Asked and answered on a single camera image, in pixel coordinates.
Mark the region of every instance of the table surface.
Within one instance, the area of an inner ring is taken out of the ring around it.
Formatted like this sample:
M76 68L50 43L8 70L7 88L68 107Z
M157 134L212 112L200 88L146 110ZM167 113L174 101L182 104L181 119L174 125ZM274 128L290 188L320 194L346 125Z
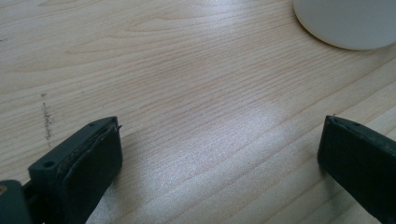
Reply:
M3 0L0 67L0 179L118 116L88 223L376 223L316 156L326 115L396 139L396 45L329 46L290 0Z

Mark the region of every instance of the black clamp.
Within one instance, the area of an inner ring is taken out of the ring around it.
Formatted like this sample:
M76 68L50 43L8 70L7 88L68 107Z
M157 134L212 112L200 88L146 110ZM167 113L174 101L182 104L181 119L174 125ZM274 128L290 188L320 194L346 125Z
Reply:
M396 142L359 123L328 116L318 163L372 216L396 223Z
M117 117L92 122L29 167L0 181L0 223L85 223L122 166Z

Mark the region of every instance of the white cup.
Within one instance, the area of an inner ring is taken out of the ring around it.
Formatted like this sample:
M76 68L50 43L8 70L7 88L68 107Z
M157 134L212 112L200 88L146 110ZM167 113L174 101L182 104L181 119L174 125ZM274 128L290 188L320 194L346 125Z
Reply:
M294 0L312 35L343 49L378 49L396 42L396 0Z

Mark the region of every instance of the scratch mark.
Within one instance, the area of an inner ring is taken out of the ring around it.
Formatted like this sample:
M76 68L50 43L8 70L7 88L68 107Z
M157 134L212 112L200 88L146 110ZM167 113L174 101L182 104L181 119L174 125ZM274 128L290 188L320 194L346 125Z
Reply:
M46 127L46 133L47 133L46 139L50 140L52 137L52 129L50 125L53 123L53 119L51 118L51 113L49 112L46 103L43 103L43 109L44 109L44 125Z

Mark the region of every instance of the light wood surface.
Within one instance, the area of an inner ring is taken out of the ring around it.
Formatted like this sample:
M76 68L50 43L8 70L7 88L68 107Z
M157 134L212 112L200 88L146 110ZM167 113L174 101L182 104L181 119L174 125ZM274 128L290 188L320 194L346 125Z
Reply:
M290 0L2 0L0 78L0 179L118 116L88 223L377 223L316 156L326 115L396 139L396 46L324 44Z

